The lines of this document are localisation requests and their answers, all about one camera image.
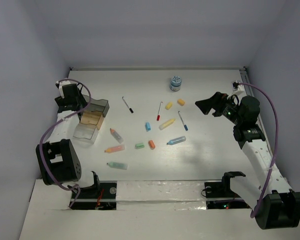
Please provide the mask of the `grey-orange pencil-shaped highlighter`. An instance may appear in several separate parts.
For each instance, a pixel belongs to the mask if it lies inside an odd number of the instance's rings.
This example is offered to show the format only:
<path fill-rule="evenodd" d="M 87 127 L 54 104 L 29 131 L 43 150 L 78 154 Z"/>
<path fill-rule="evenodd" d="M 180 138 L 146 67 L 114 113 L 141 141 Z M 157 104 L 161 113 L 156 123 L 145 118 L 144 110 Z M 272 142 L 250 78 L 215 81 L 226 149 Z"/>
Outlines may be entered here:
<path fill-rule="evenodd" d="M 118 134 L 118 132 L 115 129 L 110 129 L 110 134 L 120 143 L 122 144 L 124 142 L 123 138 Z"/>

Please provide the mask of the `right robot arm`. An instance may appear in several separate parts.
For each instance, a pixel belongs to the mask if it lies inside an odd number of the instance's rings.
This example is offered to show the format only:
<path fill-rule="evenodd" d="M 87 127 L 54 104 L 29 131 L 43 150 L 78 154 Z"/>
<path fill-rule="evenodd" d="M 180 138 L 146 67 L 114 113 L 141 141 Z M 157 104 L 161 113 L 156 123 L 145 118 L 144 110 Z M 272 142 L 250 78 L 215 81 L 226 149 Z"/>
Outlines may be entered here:
<path fill-rule="evenodd" d="M 295 228 L 300 222 L 300 192 L 292 189 L 273 163 L 274 155 L 270 154 L 265 135 L 257 124 L 260 102 L 249 95 L 238 103 L 235 100 L 236 96 L 216 92 L 195 105 L 204 115 L 214 110 L 214 117 L 224 116 L 234 124 L 234 139 L 251 163 L 259 186 L 253 185 L 243 172 L 229 171 L 224 173 L 220 188 L 212 188 L 212 192 L 239 196 L 263 230 Z"/>

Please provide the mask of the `yellow pencil-shaped highlighter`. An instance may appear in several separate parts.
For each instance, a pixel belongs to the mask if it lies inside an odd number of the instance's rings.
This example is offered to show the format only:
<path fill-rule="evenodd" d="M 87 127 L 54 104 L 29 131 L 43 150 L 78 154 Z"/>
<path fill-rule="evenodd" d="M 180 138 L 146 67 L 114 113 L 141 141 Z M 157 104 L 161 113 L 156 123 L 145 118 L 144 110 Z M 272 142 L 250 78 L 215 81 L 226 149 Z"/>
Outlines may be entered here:
<path fill-rule="evenodd" d="M 159 129 L 162 131 L 164 129 L 166 129 L 167 127 L 171 126 L 174 122 L 175 122 L 175 118 L 172 118 L 172 119 L 169 119 L 167 120 L 166 122 L 162 123 L 160 126 L 159 126 Z"/>

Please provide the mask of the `orange pencil-shaped highlighter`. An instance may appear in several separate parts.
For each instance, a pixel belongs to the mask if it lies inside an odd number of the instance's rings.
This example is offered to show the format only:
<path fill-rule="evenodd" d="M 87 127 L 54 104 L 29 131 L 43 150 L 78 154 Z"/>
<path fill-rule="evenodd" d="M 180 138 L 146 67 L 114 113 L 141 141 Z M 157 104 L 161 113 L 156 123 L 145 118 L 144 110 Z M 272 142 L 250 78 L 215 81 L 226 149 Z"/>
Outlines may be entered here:
<path fill-rule="evenodd" d="M 110 154 L 110 153 L 115 153 L 115 152 L 119 152 L 119 151 L 123 151 L 123 150 L 125 150 L 125 145 L 124 144 L 109 147 L 104 152 Z"/>

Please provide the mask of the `blue cap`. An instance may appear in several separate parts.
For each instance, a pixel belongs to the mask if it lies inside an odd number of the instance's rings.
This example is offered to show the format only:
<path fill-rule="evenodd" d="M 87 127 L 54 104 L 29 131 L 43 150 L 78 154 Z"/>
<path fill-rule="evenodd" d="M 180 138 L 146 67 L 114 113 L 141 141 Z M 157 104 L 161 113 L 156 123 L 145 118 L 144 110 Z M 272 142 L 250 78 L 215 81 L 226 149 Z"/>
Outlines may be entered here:
<path fill-rule="evenodd" d="M 151 130 L 151 125 L 150 125 L 149 122 L 145 123 L 145 129 L 146 129 L 147 132 L 149 132 Z"/>

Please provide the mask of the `grey smoked plastic bin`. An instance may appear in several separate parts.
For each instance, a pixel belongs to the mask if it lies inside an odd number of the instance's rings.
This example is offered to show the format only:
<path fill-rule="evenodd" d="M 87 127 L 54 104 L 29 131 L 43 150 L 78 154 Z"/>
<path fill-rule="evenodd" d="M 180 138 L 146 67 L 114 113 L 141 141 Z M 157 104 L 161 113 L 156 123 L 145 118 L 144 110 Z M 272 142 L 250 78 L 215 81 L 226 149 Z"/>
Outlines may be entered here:
<path fill-rule="evenodd" d="M 100 112 L 102 116 L 105 118 L 110 109 L 109 101 L 106 99 L 91 99 L 91 103 L 89 107 L 87 107 L 83 112 L 84 113 L 92 113 L 92 112 Z"/>

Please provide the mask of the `red cap marker pen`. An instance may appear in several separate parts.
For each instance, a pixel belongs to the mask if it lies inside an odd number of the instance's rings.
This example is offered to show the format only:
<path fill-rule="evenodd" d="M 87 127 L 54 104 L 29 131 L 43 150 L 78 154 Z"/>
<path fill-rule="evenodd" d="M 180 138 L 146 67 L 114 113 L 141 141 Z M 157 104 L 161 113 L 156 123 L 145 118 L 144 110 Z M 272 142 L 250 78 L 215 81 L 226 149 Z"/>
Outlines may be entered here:
<path fill-rule="evenodd" d="M 156 121 L 159 121 L 159 120 L 160 120 L 162 104 L 163 104 L 163 102 L 161 101 L 160 104 L 159 104 L 159 108 L 158 108 L 158 112 L 157 112 Z"/>

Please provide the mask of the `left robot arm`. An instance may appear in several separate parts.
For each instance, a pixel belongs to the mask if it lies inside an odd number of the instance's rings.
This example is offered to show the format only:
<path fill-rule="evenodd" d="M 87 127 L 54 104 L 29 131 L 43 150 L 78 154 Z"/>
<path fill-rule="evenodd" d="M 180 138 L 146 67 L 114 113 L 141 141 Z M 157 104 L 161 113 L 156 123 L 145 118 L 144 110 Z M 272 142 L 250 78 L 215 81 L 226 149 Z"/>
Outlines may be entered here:
<path fill-rule="evenodd" d="M 60 80 L 56 83 L 60 96 L 57 122 L 41 137 L 35 152 L 44 184 L 61 185 L 77 182 L 82 168 L 71 138 L 80 123 L 84 110 L 91 104 L 91 94 L 84 98 L 84 84 L 76 80 Z"/>

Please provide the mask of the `green cap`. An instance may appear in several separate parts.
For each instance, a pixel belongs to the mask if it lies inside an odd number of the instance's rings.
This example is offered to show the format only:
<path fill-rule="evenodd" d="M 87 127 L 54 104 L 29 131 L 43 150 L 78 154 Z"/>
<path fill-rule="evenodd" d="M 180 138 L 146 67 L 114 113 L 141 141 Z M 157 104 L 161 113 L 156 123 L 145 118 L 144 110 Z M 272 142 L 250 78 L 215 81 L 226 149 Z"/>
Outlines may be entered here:
<path fill-rule="evenodd" d="M 136 148 L 136 149 L 142 149 L 142 148 L 144 148 L 144 147 L 145 147 L 145 145 L 144 145 L 143 142 L 137 143 L 137 144 L 135 145 L 135 148 Z"/>

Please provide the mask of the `blue cap marker pen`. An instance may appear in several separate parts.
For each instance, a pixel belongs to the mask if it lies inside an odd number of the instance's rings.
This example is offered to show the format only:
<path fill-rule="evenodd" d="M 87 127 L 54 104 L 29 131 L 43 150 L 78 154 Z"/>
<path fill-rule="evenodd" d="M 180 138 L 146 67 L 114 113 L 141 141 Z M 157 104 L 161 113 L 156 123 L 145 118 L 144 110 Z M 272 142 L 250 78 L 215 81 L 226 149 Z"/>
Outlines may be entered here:
<path fill-rule="evenodd" d="M 188 131 L 188 130 L 189 130 L 189 129 L 188 129 L 188 126 L 187 126 L 186 123 L 184 122 L 184 120 L 183 120 L 183 118 L 182 118 L 182 115 L 181 115 L 181 112 L 180 112 L 180 111 L 178 111 L 178 115 L 179 115 L 180 121 L 181 121 L 181 123 L 182 123 L 182 125 L 183 125 L 185 131 Z"/>

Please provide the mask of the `blue pencil-shaped highlighter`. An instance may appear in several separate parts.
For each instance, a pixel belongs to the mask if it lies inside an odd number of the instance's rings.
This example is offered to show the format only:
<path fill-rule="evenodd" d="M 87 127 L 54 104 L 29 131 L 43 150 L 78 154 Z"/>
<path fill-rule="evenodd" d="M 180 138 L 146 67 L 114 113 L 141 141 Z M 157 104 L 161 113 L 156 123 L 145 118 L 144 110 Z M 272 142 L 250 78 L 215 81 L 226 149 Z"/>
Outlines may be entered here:
<path fill-rule="evenodd" d="M 179 144 L 179 143 L 182 143 L 185 141 L 186 141 L 186 137 L 180 136 L 180 137 L 169 140 L 166 144 L 172 146 L 172 145 L 176 145 L 176 144 Z"/>

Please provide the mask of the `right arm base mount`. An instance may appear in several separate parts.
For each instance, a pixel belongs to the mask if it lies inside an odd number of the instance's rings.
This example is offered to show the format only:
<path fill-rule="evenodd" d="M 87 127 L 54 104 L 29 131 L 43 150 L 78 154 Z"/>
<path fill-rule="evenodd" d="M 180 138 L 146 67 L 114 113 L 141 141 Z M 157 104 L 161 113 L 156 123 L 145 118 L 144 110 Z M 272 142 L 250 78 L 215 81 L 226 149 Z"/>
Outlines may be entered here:
<path fill-rule="evenodd" d="M 201 196 L 206 200 L 208 210 L 249 209 L 248 204 L 230 188 L 231 179 L 246 177 L 240 171 L 224 173 L 221 180 L 206 181 Z"/>

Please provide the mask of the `black cap marker pen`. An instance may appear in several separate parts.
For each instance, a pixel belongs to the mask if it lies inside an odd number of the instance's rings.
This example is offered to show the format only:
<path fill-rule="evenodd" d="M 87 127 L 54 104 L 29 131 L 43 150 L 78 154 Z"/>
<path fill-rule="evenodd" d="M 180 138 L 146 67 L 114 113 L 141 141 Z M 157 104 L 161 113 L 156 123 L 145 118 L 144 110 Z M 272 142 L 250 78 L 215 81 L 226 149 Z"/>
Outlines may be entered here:
<path fill-rule="evenodd" d="M 124 96 L 122 97 L 122 100 L 123 100 L 124 104 L 127 106 L 127 108 L 129 109 L 130 113 L 133 114 L 134 111 L 133 111 L 133 109 L 130 107 L 130 105 L 127 103 L 127 101 L 126 101 L 126 99 L 125 99 Z"/>

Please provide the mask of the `clear plastic bin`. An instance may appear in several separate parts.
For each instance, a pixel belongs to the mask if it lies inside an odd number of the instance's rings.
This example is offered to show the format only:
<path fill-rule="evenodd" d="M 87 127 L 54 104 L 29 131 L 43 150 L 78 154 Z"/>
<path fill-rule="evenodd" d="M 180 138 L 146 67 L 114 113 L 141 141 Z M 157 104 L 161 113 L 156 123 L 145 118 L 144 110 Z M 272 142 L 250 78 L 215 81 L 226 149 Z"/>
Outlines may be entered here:
<path fill-rule="evenodd" d="M 99 130 L 96 125 L 79 123 L 74 130 L 73 137 L 77 140 L 93 144 L 98 134 Z"/>

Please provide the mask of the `orange-yellow cap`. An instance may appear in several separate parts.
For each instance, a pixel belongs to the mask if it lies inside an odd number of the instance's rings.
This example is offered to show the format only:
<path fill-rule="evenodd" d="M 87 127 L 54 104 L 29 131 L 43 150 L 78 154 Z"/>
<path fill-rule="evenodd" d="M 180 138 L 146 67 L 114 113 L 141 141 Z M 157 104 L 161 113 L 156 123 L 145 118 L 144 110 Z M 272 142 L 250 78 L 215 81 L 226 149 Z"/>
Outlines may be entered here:
<path fill-rule="evenodd" d="M 183 99 L 180 98 L 180 99 L 177 100 L 177 103 L 181 106 L 184 106 L 186 102 Z"/>

